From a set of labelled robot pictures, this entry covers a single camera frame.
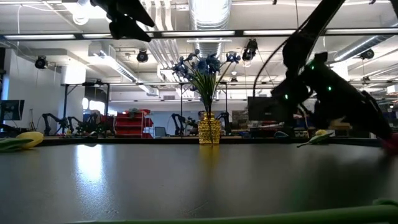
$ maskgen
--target yellow object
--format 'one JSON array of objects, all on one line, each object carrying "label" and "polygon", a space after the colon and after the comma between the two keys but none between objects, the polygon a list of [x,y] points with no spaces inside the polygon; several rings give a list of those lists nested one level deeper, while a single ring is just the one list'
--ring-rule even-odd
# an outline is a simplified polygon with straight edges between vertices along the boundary
[{"label": "yellow object", "polygon": [[328,131],[321,129],[321,130],[316,131],[316,133],[315,133],[316,136],[320,136],[320,135],[324,135],[324,134],[328,134]]},{"label": "yellow object", "polygon": [[203,121],[198,122],[198,129],[200,144],[220,143],[221,122],[217,119],[214,119],[213,113],[211,113],[210,120],[207,118],[207,116],[205,116]]},{"label": "yellow object", "polygon": [[32,149],[36,145],[40,144],[43,141],[43,133],[40,133],[38,131],[31,131],[27,133],[22,133],[18,135],[16,138],[18,139],[31,139],[33,141],[21,146],[22,149]]}]

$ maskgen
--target gold vase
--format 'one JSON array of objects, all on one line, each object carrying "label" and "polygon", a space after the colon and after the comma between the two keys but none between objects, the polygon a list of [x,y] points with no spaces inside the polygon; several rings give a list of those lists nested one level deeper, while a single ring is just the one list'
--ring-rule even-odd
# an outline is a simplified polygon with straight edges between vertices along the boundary
[{"label": "gold vase", "polygon": [[199,144],[219,144],[221,134],[221,122],[214,119],[211,113],[210,118],[205,114],[205,119],[198,122]]}]

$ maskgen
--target gray tabletop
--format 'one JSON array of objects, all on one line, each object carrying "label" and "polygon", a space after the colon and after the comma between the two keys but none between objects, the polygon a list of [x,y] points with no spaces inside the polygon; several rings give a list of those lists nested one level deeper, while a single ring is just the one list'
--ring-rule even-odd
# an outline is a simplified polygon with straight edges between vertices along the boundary
[{"label": "gray tabletop", "polygon": [[1,223],[234,217],[398,200],[374,147],[79,145],[0,154]]}]

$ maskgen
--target ceiling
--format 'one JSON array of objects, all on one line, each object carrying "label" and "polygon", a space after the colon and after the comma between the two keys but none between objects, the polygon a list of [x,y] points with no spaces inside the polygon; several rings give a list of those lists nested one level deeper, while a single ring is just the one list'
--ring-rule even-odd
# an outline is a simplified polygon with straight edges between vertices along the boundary
[{"label": "ceiling", "polygon": [[[273,6],[271,0],[255,1],[235,1],[231,6],[228,22],[229,29],[295,29],[297,24],[301,24],[314,10],[320,2],[318,0],[298,0],[295,1],[279,0]],[[396,21],[394,11],[390,3],[378,0],[375,4],[369,5],[368,1],[347,0],[351,5],[343,6],[329,24],[329,28],[370,28],[384,27],[386,23]],[[189,11],[184,10],[187,1],[173,0],[171,20],[175,30],[190,30]],[[90,19],[85,25],[79,26],[73,23],[72,14],[65,11],[62,4],[51,4],[54,11],[45,4],[20,5],[1,4],[0,1],[0,34],[32,34],[32,33],[68,33],[68,32],[109,32],[108,22],[105,19]],[[152,10],[152,18],[155,17],[155,10]],[[320,38],[314,48],[314,52],[337,52],[354,41],[360,39],[359,36],[328,36]],[[224,43],[223,52],[241,53],[247,44],[248,38],[230,38],[231,42]],[[260,54],[254,57],[250,67],[244,67],[242,63],[231,66],[226,80],[230,79],[232,71],[238,73],[238,81],[252,82],[261,68],[263,61],[275,50],[275,48],[285,40],[285,37],[261,37],[257,38]],[[187,43],[187,39],[177,39],[177,47],[180,55],[187,55],[194,49],[193,44]],[[29,41],[21,42],[20,49],[29,53],[32,49],[67,49],[71,53],[82,59],[82,62],[90,68],[87,72],[89,78],[109,78],[117,80],[120,74],[107,65],[93,60],[89,57],[89,45],[94,41],[71,40],[71,41]],[[159,82],[157,76],[158,63],[149,52],[149,60],[146,63],[138,63],[136,55],[139,49],[146,49],[145,43],[138,40],[102,40],[102,46],[112,45],[116,50],[117,58],[123,62],[128,69],[133,71],[142,82]],[[395,50],[398,46],[398,37],[393,37],[375,47],[375,57],[377,58],[388,52]],[[386,57],[375,60],[373,63],[362,65],[360,59],[349,59],[349,75],[352,80],[359,80],[364,74],[377,70],[383,70],[391,65],[395,65],[398,58],[398,51]],[[393,70],[383,76],[377,77],[378,80],[395,78],[398,72]],[[285,67],[282,63],[281,53],[277,53],[263,72],[261,80],[267,81],[283,80]],[[372,88],[383,88],[385,85],[373,85]],[[113,91],[142,91],[136,86],[113,87]]]}]

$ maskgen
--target wall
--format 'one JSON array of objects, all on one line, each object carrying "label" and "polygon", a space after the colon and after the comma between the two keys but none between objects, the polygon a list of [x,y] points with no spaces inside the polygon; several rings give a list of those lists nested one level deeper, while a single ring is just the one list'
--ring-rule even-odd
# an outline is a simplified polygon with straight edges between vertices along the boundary
[{"label": "wall", "polygon": [[[9,84],[4,100],[25,100],[24,111],[21,121],[15,121],[20,128],[28,128],[32,120],[30,110],[33,110],[33,122],[39,131],[44,130],[44,121],[41,119],[39,126],[37,122],[43,113],[58,114],[60,99],[63,91],[60,86],[61,74],[53,70],[39,70],[34,63],[18,57],[15,51],[7,49],[6,52],[6,77]],[[12,121],[6,124],[15,126]],[[51,128],[55,129],[57,124],[50,122]]]}]

